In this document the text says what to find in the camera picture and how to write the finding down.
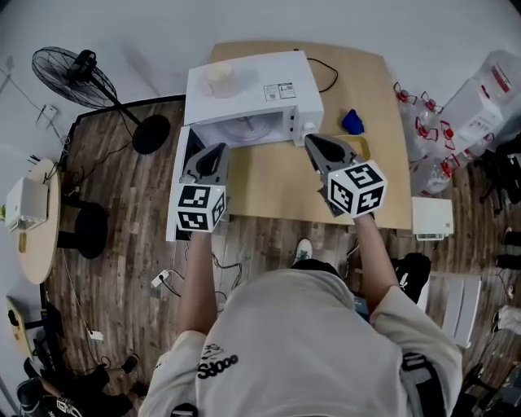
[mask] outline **standing fan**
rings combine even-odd
[[[167,118],[153,115],[139,121],[118,101],[116,89],[96,64],[96,54],[91,50],[77,55],[69,50],[47,47],[33,55],[34,73],[51,90],[87,108],[115,106],[138,126],[132,137],[136,152],[147,155],[157,151],[169,136]]]

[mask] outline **fan pole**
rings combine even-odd
[[[111,100],[111,101],[114,103],[114,106],[115,106],[118,110],[121,110],[124,114],[126,114],[126,115],[129,117],[129,119],[130,119],[131,121],[133,121],[137,126],[141,126],[141,125],[142,125],[141,121],[139,121],[139,119],[138,119],[135,115],[133,115],[131,112],[129,112],[129,111],[126,109],[126,107],[123,106],[123,104],[121,104],[120,101],[119,101],[116,97],[114,97],[114,96],[110,93],[110,91],[107,90],[107,89],[105,88],[105,86],[104,86],[101,82],[99,82],[98,80],[96,80],[96,77],[92,77],[92,76],[91,76],[91,77],[90,77],[90,81],[92,81],[92,83],[93,83],[93,84],[94,84],[94,85],[95,85],[95,86],[96,86],[96,87],[97,87],[97,88],[98,88],[102,93],[104,93],[104,94],[107,96],[107,98],[108,98],[109,100]]]

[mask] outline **logo on shirt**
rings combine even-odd
[[[223,353],[225,353],[225,350],[214,343],[211,345],[206,345],[204,346],[203,354],[201,355],[201,361],[217,359],[217,357]],[[215,362],[201,363],[197,368],[197,377],[200,380],[206,380],[207,378],[217,376],[238,361],[239,358],[237,355],[231,355],[228,358],[219,359]]]

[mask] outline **blue object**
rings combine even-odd
[[[349,134],[363,134],[365,132],[364,124],[361,122],[361,118],[358,117],[354,108],[349,110],[349,113],[342,120],[342,127],[344,127]]]

